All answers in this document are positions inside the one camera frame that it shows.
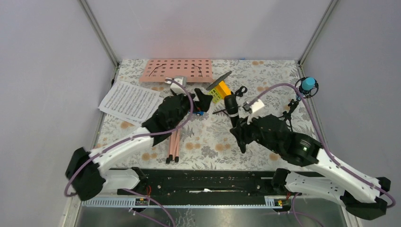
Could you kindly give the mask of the yellow toy block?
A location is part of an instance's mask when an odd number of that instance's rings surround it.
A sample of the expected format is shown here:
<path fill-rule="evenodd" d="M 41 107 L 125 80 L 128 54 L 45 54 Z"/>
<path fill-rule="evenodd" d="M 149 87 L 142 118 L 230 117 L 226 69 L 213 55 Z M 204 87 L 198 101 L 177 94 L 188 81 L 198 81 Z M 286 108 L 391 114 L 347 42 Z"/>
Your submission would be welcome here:
<path fill-rule="evenodd" d="M 230 88 L 227 86 L 227 84 L 224 81 L 219 82 L 219 84 L 217 85 L 217 91 L 219 92 L 219 94 L 222 98 L 224 98 L 232 93 Z"/>

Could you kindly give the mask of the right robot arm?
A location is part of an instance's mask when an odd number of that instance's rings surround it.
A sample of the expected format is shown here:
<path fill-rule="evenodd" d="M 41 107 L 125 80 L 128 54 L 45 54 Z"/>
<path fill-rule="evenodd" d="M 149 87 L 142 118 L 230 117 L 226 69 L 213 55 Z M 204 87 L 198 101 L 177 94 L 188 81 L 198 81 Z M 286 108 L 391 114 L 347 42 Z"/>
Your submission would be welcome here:
<path fill-rule="evenodd" d="M 335 164 L 320 142 L 306 134 L 291 131 L 283 120 L 272 114 L 254 118 L 251 122 L 233 114 L 229 117 L 233 126 L 230 132 L 242 153 L 248 144 L 256 142 L 289 164 L 305 167 L 326 177 L 326 180 L 319 180 L 278 168 L 271 182 L 274 193 L 300 192 L 319 196 L 364 220 L 374 220 L 386 214 L 388 203 L 380 196 L 390 189 L 388 178 L 374 178 L 357 171 L 359 177 L 371 183 L 364 185 L 342 169 L 347 167 L 346 163 L 339 161 Z"/>

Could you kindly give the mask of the black small tripod stand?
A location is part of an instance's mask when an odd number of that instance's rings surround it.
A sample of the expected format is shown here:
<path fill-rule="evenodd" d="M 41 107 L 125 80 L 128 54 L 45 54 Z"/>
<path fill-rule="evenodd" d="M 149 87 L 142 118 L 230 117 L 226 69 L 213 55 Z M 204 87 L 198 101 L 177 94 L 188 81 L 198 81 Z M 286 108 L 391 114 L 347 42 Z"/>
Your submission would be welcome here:
<path fill-rule="evenodd" d="M 248 88 L 245 86 L 241 86 L 237 91 L 234 92 L 234 95 L 236 97 L 243 97 L 244 94 L 248 91 Z M 218 111 L 213 112 L 212 114 L 220 114 L 220 115 L 226 115 L 228 116 L 227 110 L 226 109 L 221 109 Z"/>

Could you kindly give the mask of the pink music stand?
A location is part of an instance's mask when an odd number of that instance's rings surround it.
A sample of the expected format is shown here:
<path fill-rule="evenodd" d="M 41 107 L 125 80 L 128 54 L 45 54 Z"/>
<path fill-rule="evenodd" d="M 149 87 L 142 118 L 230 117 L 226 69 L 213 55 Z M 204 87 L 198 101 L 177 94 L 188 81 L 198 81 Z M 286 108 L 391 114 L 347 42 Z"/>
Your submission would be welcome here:
<path fill-rule="evenodd" d="M 152 59 L 146 65 L 139 81 L 164 82 L 166 78 L 184 76 L 190 83 L 211 83 L 211 60 L 209 59 Z M 179 161 L 179 131 L 170 133 L 169 154 L 166 163 Z"/>

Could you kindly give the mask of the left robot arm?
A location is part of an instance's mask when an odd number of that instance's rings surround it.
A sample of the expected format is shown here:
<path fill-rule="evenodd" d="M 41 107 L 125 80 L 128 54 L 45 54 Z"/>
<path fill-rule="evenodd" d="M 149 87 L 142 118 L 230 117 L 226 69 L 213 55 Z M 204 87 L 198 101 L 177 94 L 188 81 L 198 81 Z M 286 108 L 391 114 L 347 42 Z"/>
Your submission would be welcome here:
<path fill-rule="evenodd" d="M 174 94 L 164 98 L 152 116 L 145 120 L 134 132 L 110 145 L 86 151 L 78 148 L 72 154 L 65 172 L 68 184 L 81 201 L 97 196 L 107 184 L 105 177 L 114 164 L 133 153 L 152 148 L 171 136 L 172 132 L 185 125 L 183 119 L 190 120 L 193 112 L 206 112 L 213 97 L 199 88 L 190 96 Z"/>

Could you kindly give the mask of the blue toy car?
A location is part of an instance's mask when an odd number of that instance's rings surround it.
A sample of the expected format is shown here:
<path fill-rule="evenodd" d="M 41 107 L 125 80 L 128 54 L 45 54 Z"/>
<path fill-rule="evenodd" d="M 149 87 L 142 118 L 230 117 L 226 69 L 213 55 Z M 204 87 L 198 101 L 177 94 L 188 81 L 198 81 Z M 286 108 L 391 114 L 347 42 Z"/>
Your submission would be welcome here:
<path fill-rule="evenodd" d="M 194 110 L 192 113 L 195 114 L 195 115 L 197 115 L 197 116 L 203 116 L 203 115 L 204 115 L 204 112 L 201 111 L 201 110 L 199 110 L 199 109 Z"/>

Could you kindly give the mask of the blue microphone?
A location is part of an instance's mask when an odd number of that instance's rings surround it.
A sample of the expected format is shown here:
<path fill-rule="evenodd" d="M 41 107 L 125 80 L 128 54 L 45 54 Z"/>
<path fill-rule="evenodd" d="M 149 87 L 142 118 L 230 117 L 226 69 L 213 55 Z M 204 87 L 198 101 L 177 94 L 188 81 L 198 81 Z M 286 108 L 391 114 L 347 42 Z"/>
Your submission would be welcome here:
<path fill-rule="evenodd" d="M 319 91 L 319 84 L 316 79 L 312 77 L 303 77 L 300 78 L 295 87 L 298 89 L 301 95 L 296 95 L 295 99 L 291 99 L 287 111 L 284 111 L 279 118 L 282 118 L 283 121 L 288 123 L 288 127 L 292 130 L 292 113 L 296 110 L 299 105 L 299 102 L 303 99 L 309 99 L 317 94 Z"/>

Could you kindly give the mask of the black microphone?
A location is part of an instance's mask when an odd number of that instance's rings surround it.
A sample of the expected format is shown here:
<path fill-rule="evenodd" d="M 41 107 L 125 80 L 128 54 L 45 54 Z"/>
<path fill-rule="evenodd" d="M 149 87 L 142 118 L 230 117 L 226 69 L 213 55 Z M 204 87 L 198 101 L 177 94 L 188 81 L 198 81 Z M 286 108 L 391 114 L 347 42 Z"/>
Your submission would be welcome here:
<path fill-rule="evenodd" d="M 236 101 L 236 96 L 231 94 L 224 97 L 224 104 L 226 112 L 230 118 L 232 127 L 234 128 L 237 125 L 239 120 L 239 112 L 238 112 L 238 104 Z"/>

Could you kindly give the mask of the sheet music page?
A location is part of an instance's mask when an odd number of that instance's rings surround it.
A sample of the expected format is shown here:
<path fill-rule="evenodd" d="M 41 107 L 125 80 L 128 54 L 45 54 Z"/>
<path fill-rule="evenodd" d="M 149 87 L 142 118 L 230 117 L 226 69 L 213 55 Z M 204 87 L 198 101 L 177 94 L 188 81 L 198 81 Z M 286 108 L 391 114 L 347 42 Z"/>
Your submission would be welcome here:
<path fill-rule="evenodd" d="M 98 109 L 122 120 L 144 120 L 156 105 L 160 92 L 128 82 L 117 81 L 103 98 Z"/>
<path fill-rule="evenodd" d="M 152 108 L 152 110 L 150 111 L 149 115 L 144 120 L 139 120 L 138 121 L 138 120 L 134 120 L 134 119 L 131 119 L 131 118 L 126 118 L 126 117 L 123 117 L 122 120 L 124 120 L 126 122 L 129 122 L 131 124 L 141 124 L 141 123 L 143 123 L 145 120 L 149 119 L 153 115 L 153 113 L 157 110 L 158 106 L 163 102 L 163 100 L 164 99 L 162 97 L 158 98 L 158 100 L 156 102 L 156 105 Z"/>

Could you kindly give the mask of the green toy grid piece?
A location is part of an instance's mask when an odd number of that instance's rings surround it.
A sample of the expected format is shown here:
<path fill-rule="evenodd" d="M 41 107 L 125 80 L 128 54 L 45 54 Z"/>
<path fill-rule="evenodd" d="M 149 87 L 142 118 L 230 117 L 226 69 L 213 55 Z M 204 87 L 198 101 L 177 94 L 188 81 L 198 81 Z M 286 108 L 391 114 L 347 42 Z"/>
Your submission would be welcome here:
<path fill-rule="evenodd" d="M 208 94 L 212 96 L 212 102 L 215 104 L 223 99 L 222 95 L 216 87 L 211 89 Z"/>

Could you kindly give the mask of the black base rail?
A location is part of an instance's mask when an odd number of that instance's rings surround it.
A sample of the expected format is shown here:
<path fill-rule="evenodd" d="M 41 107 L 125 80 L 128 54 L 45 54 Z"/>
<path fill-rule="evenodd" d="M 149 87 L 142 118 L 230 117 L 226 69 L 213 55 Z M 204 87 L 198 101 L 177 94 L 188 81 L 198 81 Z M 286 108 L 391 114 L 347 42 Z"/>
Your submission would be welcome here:
<path fill-rule="evenodd" d="M 140 182 L 132 190 L 157 201 L 159 198 L 255 197 L 291 195 L 271 182 L 273 171 L 173 170 L 133 167 Z"/>

